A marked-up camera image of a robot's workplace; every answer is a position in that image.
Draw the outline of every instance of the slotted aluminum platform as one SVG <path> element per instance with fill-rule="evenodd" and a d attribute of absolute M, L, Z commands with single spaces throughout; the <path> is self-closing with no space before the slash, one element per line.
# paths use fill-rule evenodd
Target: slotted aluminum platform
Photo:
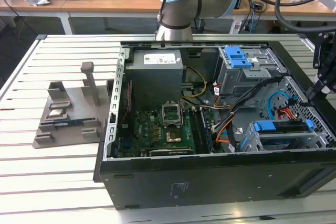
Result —
<path fill-rule="evenodd" d="M 0 92 L 0 223 L 258 223 L 261 215 L 277 218 L 263 223 L 332 223 L 335 180 L 305 199 L 116 211 L 103 184 L 92 181 L 98 144 L 32 148 L 50 81 L 80 87 L 85 78 L 81 63 L 92 61 L 96 84 L 104 84 L 114 77 L 120 41 L 153 39 L 152 35 L 54 35 L 33 43 Z M 278 40 L 311 79 L 316 74 L 310 42 L 296 35 L 195 39 Z M 335 95 L 328 98 L 336 105 Z"/>

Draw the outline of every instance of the motherboard chip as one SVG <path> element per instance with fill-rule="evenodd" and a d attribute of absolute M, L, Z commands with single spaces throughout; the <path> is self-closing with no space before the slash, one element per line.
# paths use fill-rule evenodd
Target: motherboard chip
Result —
<path fill-rule="evenodd" d="M 182 141 L 181 128 L 168 127 L 166 129 L 166 142 L 167 143 L 178 143 Z"/>

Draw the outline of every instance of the floor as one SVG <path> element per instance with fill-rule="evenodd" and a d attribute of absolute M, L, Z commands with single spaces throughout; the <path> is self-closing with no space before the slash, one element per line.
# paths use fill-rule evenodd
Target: floor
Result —
<path fill-rule="evenodd" d="M 37 34 L 64 34 L 61 22 L 52 17 L 29 17 L 25 19 Z M 204 33 L 229 33 L 231 20 L 206 19 Z M 112 18 L 109 30 L 104 29 L 102 18 L 73 18 L 76 34 L 154 34 L 155 18 Z M 11 75 L 36 35 L 16 17 L 16 28 L 6 27 L 0 31 L 0 88 Z M 261 21 L 254 33 L 266 33 Z"/>

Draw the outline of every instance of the gray plastic post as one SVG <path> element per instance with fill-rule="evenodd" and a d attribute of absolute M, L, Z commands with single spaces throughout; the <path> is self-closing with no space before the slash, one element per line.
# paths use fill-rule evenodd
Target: gray plastic post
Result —
<path fill-rule="evenodd" d="M 99 106 L 100 102 L 99 102 L 98 90 L 97 90 L 96 84 L 94 82 L 93 74 L 92 74 L 94 67 L 95 66 L 92 61 L 83 62 L 82 66 L 80 67 L 80 71 L 84 73 L 86 75 L 86 78 L 88 79 L 94 105 Z"/>

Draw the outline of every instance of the blue cable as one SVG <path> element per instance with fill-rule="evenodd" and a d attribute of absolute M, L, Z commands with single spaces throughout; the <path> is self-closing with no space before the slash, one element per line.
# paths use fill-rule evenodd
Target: blue cable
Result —
<path fill-rule="evenodd" d="M 273 94 L 271 94 L 269 96 L 269 98 L 267 99 L 267 103 L 266 103 L 266 108 L 267 108 L 267 113 L 268 116 L 270 118 L 270 120 L 274 120 L 274 116 L 272 114 L 272 110 L 271 110 L 271 99 L 273 96 L 275 96 L 276 94 L 282 94 L 284 95 L 287 99 L 290 99 L 289 95 L 287 95 L 286 93 L 282 92 L 282 91 L 275 91 Z"/>
<path fill-rule="evenodd" d="M 252 14 L 252 23 L 251 23 L 251 29 L 250 29 L 250 34 L 252 33 L 252 29 L 253 29 L 253 22 L 254 22 L 254 2 L 252 2 L 252 7 L 253 7 L 253 14 Z"/>

